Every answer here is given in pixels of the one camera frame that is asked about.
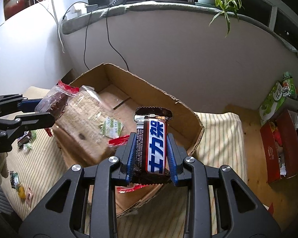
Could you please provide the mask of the snickers bar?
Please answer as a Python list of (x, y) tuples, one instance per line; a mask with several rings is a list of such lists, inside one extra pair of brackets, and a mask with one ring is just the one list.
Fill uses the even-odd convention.
[(32, 132), (26, 131), (26, 132), (24, 132), (23, 136), (21, 136), (17, 139), (17, 146), (19, 148), (22, 148), (23, 145), (29, 143), (31, 141), (31, 139), (32, 139)]
[(167, 126), (172, 117), (172, 112), (163, 107), (142, 106), (136, 109), (137, 144), (133, 183), (152, 185), (169, 181)]

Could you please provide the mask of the clear bag of bread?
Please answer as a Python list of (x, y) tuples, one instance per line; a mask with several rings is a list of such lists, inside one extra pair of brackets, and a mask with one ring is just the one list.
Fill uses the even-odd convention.
[(101, 93), (87, 85), (79, 88), (53, 126), (67, 167), (95, 165), (112, 155), (109, 141), (126, 132), (124, 121), (114, 110), (128, 98), (114, 85), (107, 86)]

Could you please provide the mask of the green wrapped candy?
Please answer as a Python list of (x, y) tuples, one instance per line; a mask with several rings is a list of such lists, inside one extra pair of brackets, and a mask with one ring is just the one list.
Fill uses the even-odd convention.
[(36, 140), (37, 134), (36, 130), (30, 131), (31, 136), (29, 137), (29, 141), (23, 145), (23, 152), (28, 153), (33, 148), (33, 142)]

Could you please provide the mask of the striped yellow mattress cover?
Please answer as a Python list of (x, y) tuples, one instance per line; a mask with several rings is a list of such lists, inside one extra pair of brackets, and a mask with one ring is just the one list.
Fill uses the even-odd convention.
[[(69, 106), (69, 112), (53, 127), (53, 135), (45, 130), (36, 132), (30, 151), (24, 152), (16, 143), (8, 153), (8, 170), (19, 175), (20, 183), (32, 191), (30, 202), (21, 199), (10, 180), (2, 180), (1, 188), (17, 215), (24, 219), (51, 187), (74, 164), (89, 167), (113, 155), (109, 138), (92, 134), (100, 127), (104, 112), (100, 102), (111, 108), (111, 113), (123, 123), (123, 135), (135, 131), (134, 113), (139, 103), (114, 85), (91, 97), (83, 90)], [(168, 126), (179, 145), (203, 164), (220, 167), (227, 164), (242, 180), (247, 179), (242, 123), (238, 115), (197, 113), (203, 126), (203, 135), (196, 143), (189, 142), (178, 130)], [(133, 176), (134, 185), (117, 192), (116, 210), (119, 234), (122, 237), (180, 237), (185, 220), (184, 190), (169, 189), (170, 174), (156, 177)]]

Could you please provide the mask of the yellow green snack packet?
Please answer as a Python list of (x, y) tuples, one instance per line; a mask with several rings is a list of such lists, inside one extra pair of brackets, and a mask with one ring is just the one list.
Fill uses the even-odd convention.
[(18, 196), (22, 200), (25, 200), (26, 198), (25, 189), (20, 182), (19, 174), (13, 170), (10, 171), (10, 184), (12, 189), (15, 189), (17, 191)]

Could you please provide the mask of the cardboard box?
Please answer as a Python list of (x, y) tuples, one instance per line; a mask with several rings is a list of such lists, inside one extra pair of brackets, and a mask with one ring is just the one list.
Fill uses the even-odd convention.
[(136, 131), (133, 120), (135, 110), (139, 106), (157, 106), (169, 109), (173, 117), (168, 122), (167, 130), (172, 133), (177, 145), (184, 147), (188, 155), (193, 154), (199, 145), (204, 127), (199, 117), (183, 102), (153, 86), (138, 76), (114, 64), (101, 64), (85, 72), (70, 83), (80, 88), (91, 86), (96, 93), (101, 93), (107, 86), (114, 85), (126, 95), (128, 99), (114, 111), (120, 120), (124, 121), (123, 135)]

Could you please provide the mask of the pink candy packet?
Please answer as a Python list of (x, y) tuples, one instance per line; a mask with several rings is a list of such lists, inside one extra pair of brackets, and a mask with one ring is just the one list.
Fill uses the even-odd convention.
[(33, 199), (33, 191), (30, 187), (28, 187), (27, 191), (26, 191), (26, 198), (25, 198), (25, 201), (26, 201), (26, 204), (31, 207), (31, 204), (32, 204), (32, 199)]

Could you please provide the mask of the red box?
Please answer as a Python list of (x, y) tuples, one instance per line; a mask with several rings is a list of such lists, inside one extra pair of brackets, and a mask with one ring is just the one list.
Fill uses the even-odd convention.
[(284, 110), (261, 129), (268, 183), (298, 174), (298, 112)]

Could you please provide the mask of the green snack bag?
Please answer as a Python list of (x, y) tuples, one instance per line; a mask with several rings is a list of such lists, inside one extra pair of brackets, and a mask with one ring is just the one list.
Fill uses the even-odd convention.
[(298, 110), (297, 91), (290, 72), (283, 73), (282, 81), (277, 81), (259, 107), (260, 124), (275, 120), (284, 109)]

